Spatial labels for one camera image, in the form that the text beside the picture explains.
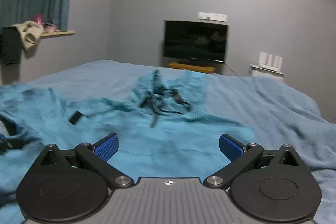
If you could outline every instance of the bed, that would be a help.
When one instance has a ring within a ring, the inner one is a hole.
[[[103,60],[48,75],[28,85],[52,88],[71,102],[100,97],[124,101],[137,79],[154,69]],[[184,73],[169,68],[159,70],[164,79],[175,79]],[[277,150],[282,144],[292,144],[322,189],[315,222],[336,223],[336,125],[321,118],[310,97],[269,78],[213,74],[206,76],[205,111],[253,128],[255,141],[265,149]]]

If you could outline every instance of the wooden shelf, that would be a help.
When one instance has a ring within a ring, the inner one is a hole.
[[[192,66],[192,65],[175,63],[175,62],[168,64],[168,68],[186,69],[186,70],[198,71],[198,72],[203,72],[203,73],[214,73],[216,70],[214,67],[199,67],[199,66]]]
[[[52,33],[45,32],[45,33],[41,34],[41,38],[44,38],[44,37],[56,37],[58,35],[67,35],[67,34],[75,34],[75,32],[74,31],[52,32]]]

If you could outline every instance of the ridged gray surface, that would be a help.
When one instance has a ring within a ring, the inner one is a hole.
[[[142,178],[114,192],[106,206],[78,224],[260,224],[241,213],[226,192],[199,179]]]

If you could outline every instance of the window sill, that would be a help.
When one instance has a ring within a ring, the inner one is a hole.
[[[69,34],[75,34],[74,31],[64,31],[64,32],[52,32],[52,33],[43,33],[41,34],[41,38],[46,38],[46,37],[57,37],[60,35],[69,35]]]

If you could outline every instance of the tv screen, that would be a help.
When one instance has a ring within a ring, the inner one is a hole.
[[[224,62],[227,31],[222,24],[166,21],[164,56]]]

